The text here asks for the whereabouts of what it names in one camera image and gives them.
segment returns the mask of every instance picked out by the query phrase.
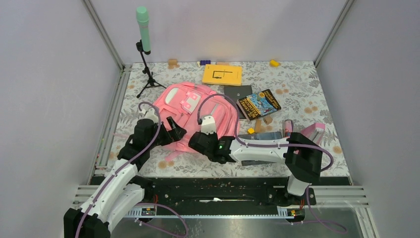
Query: book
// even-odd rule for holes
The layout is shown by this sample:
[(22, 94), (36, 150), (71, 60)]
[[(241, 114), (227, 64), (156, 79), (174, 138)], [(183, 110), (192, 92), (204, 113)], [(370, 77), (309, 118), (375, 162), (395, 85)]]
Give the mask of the book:
[[(254, 134), (244, 134), (238, 135), (239, 138), (247, 140), (278, 140), (283, 138), (280, 131), (276, 132), (265, 132), (265, 133), (254, 133)], [(249, 165), (263, 165), (263, 164), (272, 164), (270, 161), (261, 161), (261, 160), (244, 160), (242, 161), (242, 166)]]
[(202, 82), (207, 84), (241, 86), (242, 67), (206, 64)]
[(223, 93), (228, 96), (234, 104), (234, 107), (238, 107), (239, 109), (239, 119), (245, 119), (245, 115), (239, 106), (236, 104), (238, 99), (251, 95), (252, 94), (252, 86), (251, 85), (243, 85), (243, 86), (224, 86)]
[(281, 109), (269, 89), (240, 98), (236, 104), (248, 120), (255, 120)]

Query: leaf pattern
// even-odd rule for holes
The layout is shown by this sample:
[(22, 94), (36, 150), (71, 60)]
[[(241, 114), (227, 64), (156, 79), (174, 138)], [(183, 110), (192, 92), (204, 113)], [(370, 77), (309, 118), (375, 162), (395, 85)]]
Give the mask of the leaf pattern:
[[(170, 85), (182, 81), (201, 83), (204, 67), (195, 62), (179, 63), (179, 68), (168, 69), (167, 63), (150, 63), (154, 79), (162, 85)], [(295, 131), (314, 122), (323, 122), (326, 132), (321, 146), (334, 155), (331, 169), (322, 172), (322, 176), (348, 176), (349, 171), (341, 152), (340, 142), (335, 132), (331, 114), (319, 83), (318, 74), (311, 61), (281, 62), (279, 67), (270, 67), (268, 62), (232, 62), (231, 65), (242, 66), (243, 85), (252, 85), (253, 91), (270, 89), (282, 106), (281, 111), (272, 114), (273, 122), (263, 127), (266, 131), (281, 131), (285, 119), (295, 122)], [(141, 98), (136, 95), (146, 84), (147, 77), (142, 73), (142, 63), (133, 65), (130, 79), (124, 96), (124, 102), (118, 118), (116, 134), (129, 135), (139, 118), (137, 105), (141, 101), (154, 102), (164, 91), (163, 88), (146, 89)], [(223, 93), (223, 86), (209, 85), (212, 90)], [(240, 133), (246, 133), (255, 122), (240, 122)], [(111, 146), (108, 169), (114, 165), (116, 155), (124, 146), (126, 138), (115, 136)], [(165, 161), (171, 151), (157, 147), (151, 151), (150, 159), (140, 170), (147, 177), (268, 177), (289, 176), (290, 172), (284, 164), (264, 164), (242, 166), (237, 163), (220, 165), (213, 163), (206, 156), (194, 153), (183, 153), (173, 161)], [(322, 165), (326, 166), (329, 158), (324, 155)]]

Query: yellow book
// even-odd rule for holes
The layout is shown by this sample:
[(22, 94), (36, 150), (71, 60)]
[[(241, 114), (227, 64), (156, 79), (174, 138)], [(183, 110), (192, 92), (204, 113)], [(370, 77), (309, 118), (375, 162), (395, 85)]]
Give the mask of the yellow book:
[(203, 83), (241, 86), (242, 67), (206, 64), (203, 74)]

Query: pink backpack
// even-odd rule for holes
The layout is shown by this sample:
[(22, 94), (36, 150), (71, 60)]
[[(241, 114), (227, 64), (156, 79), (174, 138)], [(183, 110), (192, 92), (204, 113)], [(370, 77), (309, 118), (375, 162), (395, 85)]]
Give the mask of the pink backpack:
[[(205, 98), (215, 93), (205, 85), (183, 82), (169, 86), (153, 103), (159, 108), (160, 118), (166, 129), (170, 130), (166, 118), (172, 117), (180, 127), (187, 130), (182, 140), (166, 145), (167, 149), (196, 153), (188, 146), (188, 141), (201, 129), (197, 124), (197, 110)], [(234, 134), (237, 111), (224, 98), (218, 96), (210, 98), (201, 108), (200, 114), (201, 117), (205, 115), (214, 117), (219, 138)]]

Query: microphone stand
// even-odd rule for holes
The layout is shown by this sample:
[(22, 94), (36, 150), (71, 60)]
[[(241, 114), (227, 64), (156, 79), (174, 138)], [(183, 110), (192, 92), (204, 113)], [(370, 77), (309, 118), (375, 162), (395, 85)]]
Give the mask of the microphone stand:
[(155, 79), (153, 79), (153, 72), (150, 73), (149, 67), (147, 67), (146, 60), (144, 59), (144, 56), (143, 56), (144, 50), (143, 50), (142, 40), (140, 40), (139, 42), (136, 43), (136, 47), (137, 47), (137, 50), (142, 55), (142, 60), (143, 60), (143, 63), (145, 64), (145, 69), (143, 69), (142, 72), (144, 74), (147, 74), (147, 76), (149, 77), (149, 79), (147, 80), (146, 85), (144, 86), (144, 88), (142, 89), (142, 91), (137, 95), (137, 98), (140, 98), (140, 95), (142, 95), (143, 91), (146, 88), (155, 88), (155, 87), (164, 87), (164, 88), (166, 88), (166, 87), (163, 86), (163, 85), (161, 85), (160, 83), (156, 82)]

